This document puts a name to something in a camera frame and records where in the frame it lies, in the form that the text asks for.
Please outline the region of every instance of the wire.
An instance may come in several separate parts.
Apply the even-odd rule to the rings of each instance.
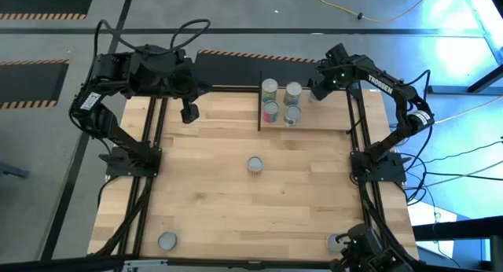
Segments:
[[[182,44],[177,45],[177,46],[172,46],[173,42],[174,42],[174,38],[176,37],[176,35],[178,35],[182,31],[183,28],[186,28],[190,24],[197,24],[197,23],[202,23],[202,22],[206,23],[206,26],[204,28],[201,28],[196,34],[194,34],[188,40],[184,41]],[[132,49],[132,50],[134,50],[136,52],[139,52],[139,53],[146,53],[146,54],[151,55],[151,56],[160,56],[160,55],[165,55],[167,53],[171,53],[171,52],[173,52],[175,50],[183,48],[184,46],[187,46],[189,43],[191,43],[192,41],[194,41],[194,39],[196,39],[201,34],[203,34],[210,27],[211,22],[208,19],[197,19],[197,20],[191,20],[191,21],[189,21],[187,23],[184,23],[180,28],[178,28],[178,30],[174,33],[173,37],[171,38],[170,49],[165,50],[163,52],[152,52],[152,51],[146,51],[146,50],[139,49],[139,48],[133,46],[132,44],[130,44],[129,42],[127,42],[126,40],[122,39],[120,37],[120,35],[116,34],[116,32],[112,29],[112,27],[108,23],[108,21],[106,21],[106,20],[100,20],[98,22],[97,28],[99,28],[102,24],[106,27],[106,31],[108,33],[110,33],[115,40],[121,42],[126,47],[128,47],[128,48],[130,48],[130,49]]]
[[[110,148],[108,147],[108,145],[105,143],[105,141],[103,141],[103,138],[97,138],[97,140],[98,140],[99,142],[101,142],[101,143],[105,146],[105,148],[107,149],[107,151],[108,151],[108,161],[107,161],[107,165],[109,165],[109,164],[110,164],[110,162],[112,162],[112,151],[110,151]]]
[[[97,194],[97,207],[98,209],[100,208],[100,203],[101,203],[101,194],[103,193],[103,189],[109,184],[110,182],[114,181],[116,178],[119,176],[111,176],[108,181],[106,181],[100,188],[100,191]]]
[[[203,23],[205,22],[206,23],[206,26],[204,28],[202,28],[201,30],[199,30],[195,35],[193,35],[189,40],[183,42],[182,44],[178,45],[177,47],[180,47],[182,48],[183,46],[186,46],[187,44],[191,43],[194,39],[198,38],[201,34],[203,34],[211,25],[211,22],[210,20],[208,19],[198,19],[198,20],[191,20],[187,23],[184,23],[180,28],[178,28],[173,36],[171,36],[171,42],[170,42],[170,49],[174,49],[173,48],[173,45],[174,45],[174,39],[176,39],[177,35],[180,34],[180,32],[182,32],[182,29],[183,28],[186,28],[188,27],[189,25],[191,24],[198,24],[198,23]]]
[[[425,181],[425,179],[426,179],[426,172],[427,172],[428,170],[426,169],[426,165],[424,164],[424,161],[423,161],[421,158],[419,158],[419,157],[417,157],[417,156],[415,156],[415,155],[412,155],[412,154],[408,154],[408,153],[400,153],[400,154],[401,154],[401,155],[406,155],[406,156],[411,156],[411,157],[414,157],[415,159],[419,160],[419,161],[421,162],[421,164],[423,165],[423,169],[424,169],[424,172],[423,172],[423,178],[420,180],[420,183],[419,183],[419,185],[417,186],[416,191],[415,191],[414,193],[412,193],[412,194],[410,195],[410,197],[408,197],[408,198],[407,198],[407,203],[409,203],[412,199],[414,199],[414,198],[417,196],[417,194],[418,194],[418,193],[419,193],[419,191],[420,191],[420,188],[422,188],[422,187],[423,187],[423,185],[424,185],[424,181]]]
[[[447,180],[440,181],[440,182],[435,182],[435,183],[432,183],[431,185],[427,185],[427,186],[428,186],[428,187],[429,187],[429,186],[436,186],[436,185],[439,185],[439,184],[444,183],[444,182],[450,182],[450,181],[453,181],[453,180],[455,180],[455,179],[468,177],[469,175],[473,175],[473,174],[477,174],[477,173],[479,173],[479,172],[481,172],[481,171],[489,170],[489,169],[491,169],[492,167],[496,167],[497,165],[502,164],[502,163],[503,163],[503,160],[501,160],[501,161],[499,161],[499,162],[497,162],[497,163],[495,163],[495,164],[492,164],[492,165],[490,165],[490,166],[487,166],[487,167],[485,167],[484,169],[480,169],[480,170],[477,170],[477,171],[473,171],[472,173],[468,173],[468,174],[466,174],[466,175],[458,175],[458,176],[457,176],[457,177],[455,177],[455,178],[449,178],[449,179],[447,179]]]
[[[332,6],[332,7],[336,8],[336,9],[343,10],[343,11],[344,11],[344,12],[346,12],[346,13],[350,13],[350,14],[352,14],[352,15],[356,16],[359,20],[363,18],[363,19],[370,20],[370,21],[373,21],[373,22],[386,23],[386,22],[391,22],[391,21],[393,21],[393,20],[396,20],[396,19],[398,19],[398,18],[400,18],[400,17],[405,16],[408,12],[412,11],[412,10],[413,10],[414,8],[416,8],[419,4],[421,4],[421,3],[422,3],[422,1],[424,1],[424,0],[419,0],[416,4],[414,4],[414,6],[410,7],[410,8],[409,8],[409,9],[407,9],[405,12],[400,13],[400,14],[399,14],[399,15],[397,15],[396,17],[392,17],[392,18],[389,18],[389,19],[382,19],[382,20],[374,19],[374,18],[372,18],[372,17],[365,17],[365,16],[363,15],[363,13],[355,13],[355,12],[353,12],[353,11],[351,11],[351,10],[349,10],[349,9],[346,9],[346,8],[344,8],[344,7],[342,7],[342,6],[339,6],[339,5],[336,5],[336,4],[332,4],[331,2],[327,2],[326,0],[320,0],[320,1],[321,1],[322,3],[324,3],[324,4],[328,5],[328,6]]]
[[[454,157],[457,157],[457,156],[461,156],[461,155],[464,155],[464,154],[475,152],[475,151],[480,150],[480,149],[485,149],[487,147],[490,147],[492,145],[496,145],[498,143],[502,143],[503,144],[503,141],[493,142],[491,144],[480,146],[480,147],[477,147],[476,149],[472,149],[472,150],[469,150],[469,151],[466,151],[466,152],[462,152],[462,153],[458,153],[458,154],[455,154],[455,155],[448,155],[448,156],[445,156],[443,158],[435,158],[433,160],[429,160],[429,161],[426,161],[424,163],[428,164],[428,163],[432,163],[432,162],[435,162],[435,161],[445,160],[445,159],[448,159],[448,158],[454,158]]]
[[[428,94],[428,86],[430,85],[430,72],[426,72],[428,75],[426,76],[426,84],[424,85],[424,92],[423,92],[423,100],[426,101],[426,96]],[[421,155],[421,153],[423,152],[424,148],[426,148],[426,145],[430,142],[430,138],[431,138],[431,134],[433,133],[433,126],[430,127],[429,131],[428,131],[428,136],[426,137],[426,141],[424,142],[423,146],[421,147],[421,149],[419,150],[419,152],[417,153],[417,156],[414,158],[414,160],[412,161],[412,163],[410,164],[410,166],[407,168],[406,171],[410,170],[410,168],[412,168],[414,166],[414,163],[416,163],[416,160],[419,158],[419,156]]]
[[[449,173],[434,173],[434,172],[427,172],[427,174],[430,175],[443,175],[443,176],[459,176],[462,175],[463,178],[480,178],[480,179],[486,179],[490,181],[499,181],[503,182],[503,178],[490,178],[490,177],[483,177],[483,176],[477,176],[477,175],[463,175],[463,174],[449,174]]]
[[[418,198],[415,202],[413,202],[411,204],[407,203],[407,206],[415,205],[415,204],[421,202],[424,199],[424,196],[426,196],[426,189],[424,187],[421,187],[421,188],[412,187],[412,188],[404,189],[404,191],[406,191],[406,190],[423,190],[423,195],[420,198]]]
[[[420,180],[420,178],[419,178],[418,176],[416,176],[415,174],[412,174],[412,173],[409,173],[409,172],[407,172],[407,174],[412,175],[414,178],[417,178],[418,180]],[[436,210],[437,206],[436,206],[436,204],[435,204],[435,200],[433,199],[433,195],[431,194],[430,189],[429,189],[427,186],[425,186],[425,187],[424,187],[424,189],[426,190],[426,192],[428,192],[428,195],[429,195],[429,196],[430,196],[430,198],[431,198],[431,203],[432,203],[432,205],[433,205],[433,218],[435,219],[435,224],[438,224],[438,222],[439,222],[439,221],[438,221],[438,219],[437,219],[437,210]],[[437,233],[435,232],[435,225],[433,225],[432,229],[433,229],[433,233],[434,233],[435,235],[437,235]],[[458,263],[456,260],[454,260],[453,258],[451,258],[451,257],[447,256],[445,253],[443,253],[443,252],[442,252],[442,250],[440,249],[440,243],[439,243],[438,241],[437,241],[437,249],[438,249],[438,250],[439,250],[439,252],[440,252],[442,255],[444,255],[447,259],[452,260],[454,263],[456,263],[456,265],[457,265],[458,267],[460,267],[459,263]]]
[[[470,108],[470,109],[468,109],[468,110],[466,110],[466,111],[463,111],[463,112],[461,112],[461,113],[459,113],[459,114],[457,114],[457,115],[450,116],[450,117],[448,117],[448,118],[445,118],[445,119],[441,119],[441,120],[439,120],[439,121],[436,121],[436,122],[435,122],[435,124],[444,123],[444,122],[446,122],[446,121],[448,121],[448,120],[450,120],[450,119],[457,118],[458,116],[462,116],[462,115],[464,115],[464,114],[466,114],[466,113],[468,113],[468,112],[471,112],[471,111],[473,111],[473,110],[476,110],[476,109],[478,109],[478,108],[480,108],[480,107],[483,107],[483,106],[485,106],[485,105],[488,105],[488,104],[490,104],[490,103],[493,103],[494,101],[499,100],[499,99],[502,99],[502,98],[503,98],[503,95],[498,96],[498,97],[496,97],[495,99],[493,99],[493,100],[491,100],[491,101],[488,101],[488,102],[486,102],[486,103],[484,103],[484,104],[481,104],[481,105],[475,106],[475,107],[473,107],[473,108]]]
[[[95,253],[95,255],[110,255],[113,252],[120,238],[122,238],[122,236],[126,233],[126,230],[130,227],[138,212],[148,203],[148,197],[152,190],[152,182],[152,178],[146,179],[145,186],[143,188],[143,191],[141,192],[141,196],[134,204],[133,208],[130,211],[130,214],[124,217],[123,222],[119,225],[115,233],[107,240],[103,248]]]
[[[415,80],[411,81],[410,83],[405,83],[404,86],[413,85],[414,83],[416,83],[419,79],[421,79],[426,74],[428,74],[428,76],[426,77],[426,81],[429,81],[431,71],[430,70],[426,70],[422,74],[420,74],[418,77],[416,77]]]

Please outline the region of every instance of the silver can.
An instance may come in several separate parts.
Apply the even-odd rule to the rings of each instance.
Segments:
[[[277,82],[274,79],[266,79],[262,82],[262,102],[276,101]]]
[[[287,84],[283,103],[285,103],[285,105],[287,106],[299,104],[299,97],[301,93],[302,86],[300,85],[300,83],[291,82]]]
[[[286,108],[285,112],[285,126],[287,127],[294,127],[298,122],[300,118],[300,108],[296,105],[289,105]]]

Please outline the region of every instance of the green can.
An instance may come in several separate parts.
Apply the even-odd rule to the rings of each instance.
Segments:
[[[297,105],[299,104],[300,94],[302,93],[302,86],[300,83],[291,82],[287,84],[285,91],[285,98],[283,98],[283,103],[285,105]]]
[[[262,102],[276,101],[277,82],[274,79],[266,79],[262,82]]]

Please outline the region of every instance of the black metal frame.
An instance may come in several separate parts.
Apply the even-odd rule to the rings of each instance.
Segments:
[[[503,216],[413,226],[416,241],[450,241],[503,237]]]
[[[503,64],[489,72],[471,86],[429,86],[428,93],[455,95],[503,95],[503,87],[491,86],[499,79],[503,79]]]
[[[353,145],[353,153],[354,153],[354,152],[360,151],[359,144],[358,144],[358,133],[356,131],[356,126],[358,124],[360,125],[360,128],[362,129],[362,134],[363,134],[364,146],[368,147],[371,144],[369,125],[367,124],[367,118],[365,115],[365,105],[363,102],[362,85],[360,84],[360,82],[358,82],[357,84],[354,84],[349,89],[347,89],[346,93],[347,93],[347,107],[348,107],[348,110],[350,113],[350,122],[351,122],[351,128],[349,131],[351,133],[351,143]],[[357,123],[354,122],[354,111],[353,111],[352,99],[356,100],[356,103],[358,106],[358,116],[360,119],[358,120]],[[366,181],[361,181],[361,180],[358,181],[358,184],[361,186],[365,186],[365,183],[366,183]],[[386,219],[384,217],[383,201],[382,201],[381,195],[380,195],[379,182],[370,182],[370,185],[372,186],[372,192],[373,192],[373,196],[374,196],[374,206],[376,207],[376,210],[379,213],[382,220],[384,222],[386,222]],[[360,190],[360,198],[361,198],[361,202],[362,202],[364,222],[366,225],[372,226],[370,215],[369,215],[368,211],[365,209],[365,206],[363,205],[361,190]],[[383,246],[386,248],[387,243],[385,241],[385,237],[383,236],[383,232],[381,232],[381,240],[383,242]]]

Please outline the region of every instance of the yellow cable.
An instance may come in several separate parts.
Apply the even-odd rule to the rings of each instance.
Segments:
[[[445,119],[441,119],[440,121],[436,121],[436,122],[435,122],[435,124],[443,123],[443,122],[446,122],[446,121],[448,121],[448,120],[450,120],[450,119],[457,118],[458,116],[461,116],[461,115],[463,115],[463,114],[466,114],[467,112],[471,112],[471,111],[473,111],[473,110],[475,110],[475,109],[477,109],[477,108],[483,107],[483,106],[485,106],[485,105],[488,105],[488,104],[490,104],[490,103],[493,103],[494,101],[496,101],[496,100],[498,100],[498,99],[502,99],[502,98],[503,98],[503,95],[498,96],[498,97],[496,97],[495,99],[493,99],[493,100],[491,100],[491,101],[488,101],[488,102],[486,102],[486,103],[484,103],[484,104],[482,104],[482,105],[478,105],[478,106],[476,106],[476,107],[470,108],[470,109],[468,109],[468,110],[466,110],[466,111],[463,111],[463,112],[461,112],[461,113],[459,113],[459,114],[457,114],[457,115],[450,116],[449,118],[445,118]]]
[[[349,9],[346,9],[346,8],[344,8],[342,6],[338,6],[336,4],[332,4],[331,2],[327,2],[325,0],[320,0],[320,1],[323,2],[326,5],[332,6],[332,7],[336,8],[336,9],[341,9],[341,10],[343,10],[346,13],[350,13],[350,14],[355,15],[356,17],[358,17],[358,13],[355,13],[355,12],[353,12],[353,11],[351,11]],[[424,1],[424,0],[419,0],[419,2],[417,2],[414,6],[410,7],[409,9],[407,9],[405,12],[397,15],[396,17],[392,17],[390,19],[378,20],[378,19],[373,19],[372,17],[366,17],[366,16],[363,16],[362,18],[364,18],[366,20],[374,21],[374,22],[381,22],[381,23],[390,22],[390,21],[398,19],[399,17],[405,16],[408,12],[410,12],[411,10],[413,10],[414,8],[416,8],[419,4],[421,4],[422,1]]]

